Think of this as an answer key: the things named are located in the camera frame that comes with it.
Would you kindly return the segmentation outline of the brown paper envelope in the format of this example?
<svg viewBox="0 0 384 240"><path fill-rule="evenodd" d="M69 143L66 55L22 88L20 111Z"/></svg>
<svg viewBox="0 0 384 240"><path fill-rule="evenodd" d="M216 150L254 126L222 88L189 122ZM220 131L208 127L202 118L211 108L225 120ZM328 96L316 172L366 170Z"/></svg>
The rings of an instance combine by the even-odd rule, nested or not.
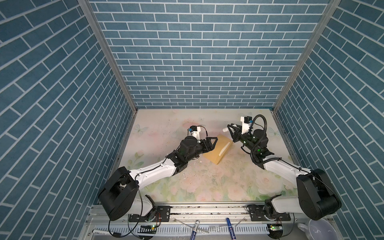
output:
<svg viewBox="0 0 384 240"><path fill-rule="evenodd" d="M218 141L213 151L204 153L203 156L213 164L218 165L227 151L231 148L233 141L224 135L218 135Z"/></svg>

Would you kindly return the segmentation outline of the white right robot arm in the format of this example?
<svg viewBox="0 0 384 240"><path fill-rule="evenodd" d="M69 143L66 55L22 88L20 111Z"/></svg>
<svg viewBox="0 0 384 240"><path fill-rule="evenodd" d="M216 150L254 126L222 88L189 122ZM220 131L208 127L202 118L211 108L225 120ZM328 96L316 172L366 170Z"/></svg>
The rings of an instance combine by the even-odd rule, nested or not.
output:
<svg viewBox="0 0 384 240"><path fill-rule="evenodd" d="M310 170L283 160L268 150L266 131L257 129L250 133L245 130L250 127L231 124L223 132L230 133L233 142L242 143L242 150L250 155L256 166L279 175L298 191L296 197L276 195L265 200L263 211L266 218L275 220L279 214L292 213L304 214L317 221L342 207L340 195L325 171Z"/></svg>

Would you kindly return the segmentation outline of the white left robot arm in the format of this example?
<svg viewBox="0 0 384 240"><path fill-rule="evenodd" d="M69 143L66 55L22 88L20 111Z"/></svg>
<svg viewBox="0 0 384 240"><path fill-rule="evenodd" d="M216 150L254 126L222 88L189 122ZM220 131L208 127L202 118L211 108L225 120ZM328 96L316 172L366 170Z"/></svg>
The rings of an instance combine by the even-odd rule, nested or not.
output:
<svg viewBox="0 0 384 240"><path fill-rule="evenodd" d="M98 194L109 219L116 221L127 213L145 217L153 212L155 202L150 197L141 197L139 191L163 178L181 173L191 160L213 151L217 142L217 137L197 140L188 136L176 150L158 163L136 170L118 168Z"/></svg>

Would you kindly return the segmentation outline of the blue marker pen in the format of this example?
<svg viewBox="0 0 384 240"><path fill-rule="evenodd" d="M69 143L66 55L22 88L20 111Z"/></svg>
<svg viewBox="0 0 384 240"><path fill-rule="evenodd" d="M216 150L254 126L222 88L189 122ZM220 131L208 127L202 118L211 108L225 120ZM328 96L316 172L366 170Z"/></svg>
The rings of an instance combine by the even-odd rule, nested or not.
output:
<svg viewBox="0 0 384 240"><path fill-rule="evenodd" d="M234 228L233 228L233 225L230 221L229 218L226 218L226 222L227 222L227 226L228 226L228 229L229 229L229 233L230 233L230 236L231 236L231 240L236 240L236 235L235 235L235 232L234 232Z"/></svg>

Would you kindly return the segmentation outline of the white-blue marker pen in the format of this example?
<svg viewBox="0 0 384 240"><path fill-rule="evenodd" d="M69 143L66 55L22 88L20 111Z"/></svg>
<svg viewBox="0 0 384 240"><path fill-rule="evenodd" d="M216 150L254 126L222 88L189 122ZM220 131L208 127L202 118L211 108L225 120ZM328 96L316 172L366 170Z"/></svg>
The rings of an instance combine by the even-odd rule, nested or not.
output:
<svg viewBox="0 0 384 240"><path fill-rule="evenodd" d="M200 225L200 221L196 221L191 233L190 240L195 240L199 225Z"/></svg>

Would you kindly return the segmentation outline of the white plastic cup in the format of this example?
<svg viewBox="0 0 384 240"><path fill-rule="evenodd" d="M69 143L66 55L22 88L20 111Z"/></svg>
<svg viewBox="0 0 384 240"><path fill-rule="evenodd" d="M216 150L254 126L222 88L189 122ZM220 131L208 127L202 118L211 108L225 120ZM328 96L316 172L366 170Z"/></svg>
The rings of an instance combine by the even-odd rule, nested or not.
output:
<svg viewBox="0 0 384 240"><path fill-rule="evenodd" d="M307 223L298 223L299 230L305 233L308 240L337 240L338 235L334 227L326 220L309 220Z"/></svg>

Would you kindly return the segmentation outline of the black marker pen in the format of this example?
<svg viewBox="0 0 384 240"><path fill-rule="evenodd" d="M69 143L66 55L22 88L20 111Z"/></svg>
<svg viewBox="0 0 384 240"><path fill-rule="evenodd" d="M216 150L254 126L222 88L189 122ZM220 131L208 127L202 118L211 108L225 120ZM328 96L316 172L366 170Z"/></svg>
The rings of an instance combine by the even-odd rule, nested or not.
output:
<svg viewBox="0 0 384 240"><path fill-rule="evenodd" d="M108 232L108 231L97 230L97 229L94 229L94 230L92 231L92 233L93 233L94 235L110 235L110 232Z"/></svg>

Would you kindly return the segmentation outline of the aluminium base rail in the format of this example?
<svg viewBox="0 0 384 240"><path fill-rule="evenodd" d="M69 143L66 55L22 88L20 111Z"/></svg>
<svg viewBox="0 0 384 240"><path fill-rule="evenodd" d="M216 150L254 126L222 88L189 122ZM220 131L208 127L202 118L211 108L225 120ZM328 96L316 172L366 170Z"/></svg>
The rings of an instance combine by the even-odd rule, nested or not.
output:
<svg viewBox="0 0 384 240"><path fill-rule="evenodd" d="M104 209L95 205L80 234L81 240L189 240L200 221L195 240L231 240L229 218L237 240L308 240L297 224L310 219L304 214L283 214L266 219L261 202L159 203L157 215L145 222L133 215L110 221ZM331 216L323 218L342 238ZM94 229L110 235L94 235Z"/></svg>

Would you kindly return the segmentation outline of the aluminium right corner post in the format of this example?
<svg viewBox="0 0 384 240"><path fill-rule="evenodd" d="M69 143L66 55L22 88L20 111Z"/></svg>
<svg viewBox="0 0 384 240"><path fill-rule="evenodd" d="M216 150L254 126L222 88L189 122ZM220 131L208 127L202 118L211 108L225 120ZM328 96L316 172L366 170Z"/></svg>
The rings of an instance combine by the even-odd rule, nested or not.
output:
<svg viewBox="0 0 384 240"><path fill-rule="evenodd" d="M281 107L285 97L287 96L289 90L291 89L291 87L295 83L296 78L298 77L298 75L299 75L300 71L302 70L305 62L307 61L310 54L312 53L316 43L320 39L320 36L322 35L323 31L325 30L331 17L335 13L340 2L341 2L341 0L331 0L331 1L329 1L328 5L325 7L324 12L323 12L318 24L315 26L311 37L309 38L308 42L306 43L303 52L301 53L300 57L298 58L296 65L293 67L293 70L287 79L287 82L285 83L284 87L282 88L281 93L279 94L276 102L273 105L273 108L272 108L273 115L275 115L275 116L277 115L277 112L278 112L279 108Z"/></svg>

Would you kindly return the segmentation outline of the aluminium corner post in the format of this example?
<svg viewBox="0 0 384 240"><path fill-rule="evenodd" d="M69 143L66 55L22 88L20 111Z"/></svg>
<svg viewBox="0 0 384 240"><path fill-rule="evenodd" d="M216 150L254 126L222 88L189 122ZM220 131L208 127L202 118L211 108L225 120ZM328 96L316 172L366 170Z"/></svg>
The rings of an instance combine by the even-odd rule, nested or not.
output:
<svg viewBox="0 0 384 240"><path fill-rule="evenodd" d="M289 90L291 89L291 87L295 83L296 78L298 77L298 75L299 75L300 71L302 70L305 62L307 61L310 54L312 53L316 43L320 39L320 36L322 35L323 31L325 30L331 17L335 13L340 2L341 2L341 0L331 0L331 1L329 1L328 5L325 7L324 12L323 12L318 24L315 26L311 37L309 38L308 42L306 43L303 52L301 53L300 57L298 58L296 65L293 67L293 70L287 79L287 82L285 83L284 87L282 88L281 93L279 94L276 102L273 105L273 108L272 108L273 115L275 115L275 116L277 115L277 112L278 112L279 108L281 107L285 97L287 96Z"/></svg>
<svg viewBox="0 0 384 240"><path fill-rule="evenodd" d="M136 114L138 109L134 103L132 96L129 93L129 90L127 88L125 80L121 74L121 71L117 65L117 62L113 56L113 53L112 53L112 51L108 45L108 42L107 42L107 40L103 34L103 31L102 31L102 29L101 29L101 27L97 21L96 15L92 9L90 2L86 1L86 0L78 0L78 3L79 3L79 5L80 5L88 23L89 23L89 25L90 25L94 35L95 35L95 38L97 39L105 57L106 57L108 64L111 67L111 70L113 71L113 73L117 79L119 86L121 87L121 89L125 95L125 98L128 101L129 106L132 108L133 113Z"/></svg>

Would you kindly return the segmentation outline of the aluminium left corner post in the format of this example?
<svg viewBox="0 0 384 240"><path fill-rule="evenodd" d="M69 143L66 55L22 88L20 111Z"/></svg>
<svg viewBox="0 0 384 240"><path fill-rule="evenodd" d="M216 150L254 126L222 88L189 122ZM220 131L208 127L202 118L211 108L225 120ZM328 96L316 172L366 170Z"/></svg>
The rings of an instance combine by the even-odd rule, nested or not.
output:
<svg viewBox="0 0 384 240"><path fill-rule="evenodd" d="M132 96L129 93L129 90L127 88L125 80L121 74L121 71L117 65L117 62L113 56L113 53L112 53L112 51L108 45L108 42L107 42L107 40L103 34L103 31L102 31L102 29L101 29L101 27L97 21L96 15L92 9L90 2L86 1L86 0L78 0L78 3L79 3L79 5L80 5L88 23L89 23L89 25L90 25L94 35L95 35L95 38L97 39L105 57L106 57L108 64L111 67L111 70L113 71L113 73L117 79L119 86L121 87L121 89L125 95L125 98L128 101L129 106L132 108L133 113L136 114L138 109L134 103Z"/></svg>

